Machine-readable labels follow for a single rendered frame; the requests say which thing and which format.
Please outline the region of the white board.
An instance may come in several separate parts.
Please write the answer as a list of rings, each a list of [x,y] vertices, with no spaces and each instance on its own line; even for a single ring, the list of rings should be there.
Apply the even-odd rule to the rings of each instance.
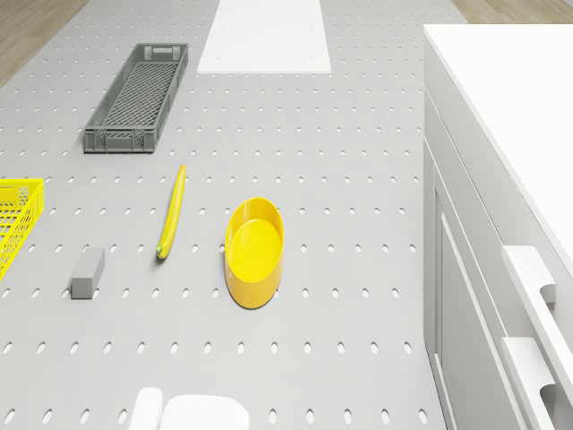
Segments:
[[[220,0],[197,72],[330,73],[320,0]]]

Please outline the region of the yellow bowl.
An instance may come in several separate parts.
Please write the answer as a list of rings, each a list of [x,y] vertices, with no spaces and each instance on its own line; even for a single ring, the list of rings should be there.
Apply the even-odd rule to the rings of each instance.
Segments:
[[[263,197],[242,202],[227,224],[225,278],[241,307],[266,305],[283,273],[284,226],[277,207]]]

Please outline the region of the dark grey basket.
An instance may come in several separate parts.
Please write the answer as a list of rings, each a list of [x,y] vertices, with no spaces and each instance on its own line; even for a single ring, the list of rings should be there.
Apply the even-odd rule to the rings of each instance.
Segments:
[[[188,45],[139,43],[85,126],[86,153],[152,153],[188,65]]]

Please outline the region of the yellow basket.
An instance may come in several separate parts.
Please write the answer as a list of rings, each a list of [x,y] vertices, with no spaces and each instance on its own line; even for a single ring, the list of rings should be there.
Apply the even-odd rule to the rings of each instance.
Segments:
[[[0,280],[43,210],[42,178],[0,179]]]

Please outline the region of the white cabinet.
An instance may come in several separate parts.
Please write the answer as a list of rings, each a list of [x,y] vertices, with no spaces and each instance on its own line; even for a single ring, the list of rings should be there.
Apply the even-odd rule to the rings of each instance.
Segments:
[[[423,337],[446,425],[573,430],[573,24],[423,36]]]

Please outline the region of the grey cube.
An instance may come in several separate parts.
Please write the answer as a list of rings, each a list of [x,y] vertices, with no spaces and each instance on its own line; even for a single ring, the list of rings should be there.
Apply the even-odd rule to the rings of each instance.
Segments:
[[[105,267],[105,250],[88,247],[81,254],[72,275],[72,299],[92,299]]]

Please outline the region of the banana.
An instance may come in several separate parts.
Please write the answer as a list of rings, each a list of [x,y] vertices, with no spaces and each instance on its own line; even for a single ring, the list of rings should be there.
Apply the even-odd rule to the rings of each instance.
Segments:
[[[161,238],[159,239],[158,245],[156,247],[156,255],[161,260],[167,258],[170,249],[172,247],[172,244],[174,242],[175,232],[184,196],[185,179],[186,179],[186,166],[182,165],[179,168],[175,180],[165,225],[161,234]]]

